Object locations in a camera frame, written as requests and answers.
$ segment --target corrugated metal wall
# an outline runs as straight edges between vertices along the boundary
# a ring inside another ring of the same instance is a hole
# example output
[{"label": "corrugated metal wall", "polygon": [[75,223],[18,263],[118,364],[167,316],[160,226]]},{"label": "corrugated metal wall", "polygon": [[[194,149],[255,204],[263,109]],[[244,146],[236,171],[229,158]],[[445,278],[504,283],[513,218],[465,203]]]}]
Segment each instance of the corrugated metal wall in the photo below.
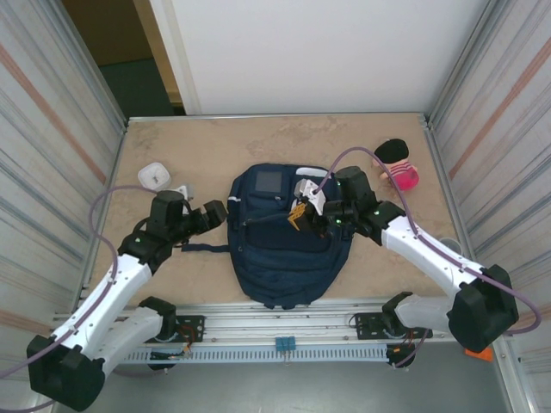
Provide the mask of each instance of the corrugated metal wall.
[{"label": "corrugated metal wall", "polygon": [[72,310],[125,130],[75,33],[57,1],[0,2],[0,370]]},{"label": "corrugated metal wall", "polygon": [[505,3],[432,119],[475,255],[510,271],[542,310],[540,329],[517,345],[540,409],[551,410],[551,2]]}]

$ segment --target navy backpack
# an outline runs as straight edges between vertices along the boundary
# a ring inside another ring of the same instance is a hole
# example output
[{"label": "navy backpack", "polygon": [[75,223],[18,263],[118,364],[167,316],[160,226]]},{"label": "navy backpack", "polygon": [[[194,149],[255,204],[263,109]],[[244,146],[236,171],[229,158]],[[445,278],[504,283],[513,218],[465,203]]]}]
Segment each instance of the navy backpack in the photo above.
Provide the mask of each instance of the navy backpack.
[{"label": "navy backpack", "polygon": [[[251,299],[290,309],[321,297],[343,267],[353,232],[333,227],[325,237],[297,231],[287,220],[303,178],[318,184],[318,167],[261,163],[232,185],[227,202],[228,244],[241,288]],[[323,187],[327,200],[339,198],[334,177]]]}]

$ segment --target wooden table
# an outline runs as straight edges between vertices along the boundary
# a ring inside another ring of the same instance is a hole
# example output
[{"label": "wooden table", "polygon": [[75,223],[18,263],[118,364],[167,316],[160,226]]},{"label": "wooden table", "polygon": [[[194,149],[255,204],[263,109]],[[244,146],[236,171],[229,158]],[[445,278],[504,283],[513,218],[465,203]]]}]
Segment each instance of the wooden table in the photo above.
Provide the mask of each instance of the wooden table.
[{"label": "wooden table", "polygon": [[[139,184],[138,171],[160,162],[172,176],[172,187],[195,188],[192,207],[209,200],[225,201],[233,179],[254,163],[303,163],[329,167],[351,146],[374,149],[384,139],[399,137],[410,148],[420,183],[406,193],[415,220],[434,237],[454,237],[443,193],[417,114],[344,114],[193,119],[131,122],[125,138],[116,185]],[[399,199],[378,179],[380,171],[361,153],[351,153],[339,167],[358,165],[368,174],[379,199]],[[149,213],[152,196],[141,191],[113,195],[103,234],[120,245],[134,225]],[[194,237],[192,243],[226,243],[226,224]],[[91,284],[110,265],[108,250],[98,251]],[[350,258],[324,298],[389,297],[401,291],[440,295],[440,288],[401,256],[356,236]],[[173,304],[246,301],[228,254],[182,253],[174,250],[153,279],[130,304],[154,295]]]}]

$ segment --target backpack strap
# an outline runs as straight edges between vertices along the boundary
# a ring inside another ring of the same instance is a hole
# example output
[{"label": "backpack strap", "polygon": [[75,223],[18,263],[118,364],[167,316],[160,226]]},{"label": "backpack strap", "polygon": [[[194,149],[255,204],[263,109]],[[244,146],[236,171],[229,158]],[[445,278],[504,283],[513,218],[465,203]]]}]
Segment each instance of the backpack strap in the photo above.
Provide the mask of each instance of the backpack strap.
[{"label": "backpack strap", "polygon": [[182,245],[182,252],[209,251],[214,253],[230,252],[229,245],[210,245],[208,243],[188,243]]}]

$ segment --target orange part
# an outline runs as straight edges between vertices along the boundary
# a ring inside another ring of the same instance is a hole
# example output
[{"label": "orange part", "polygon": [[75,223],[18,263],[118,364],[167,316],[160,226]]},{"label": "orange part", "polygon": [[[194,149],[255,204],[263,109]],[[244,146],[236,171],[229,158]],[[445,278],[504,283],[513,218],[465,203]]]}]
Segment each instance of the orange part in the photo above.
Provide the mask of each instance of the orange part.
[{"label": "orange part", "polygon": [[484,361],[493,361],[493,352],[492,349],[489,347],[486,347],[480,353],[475,353],[474,351],[467,350],[465,348],[465,354]]}]

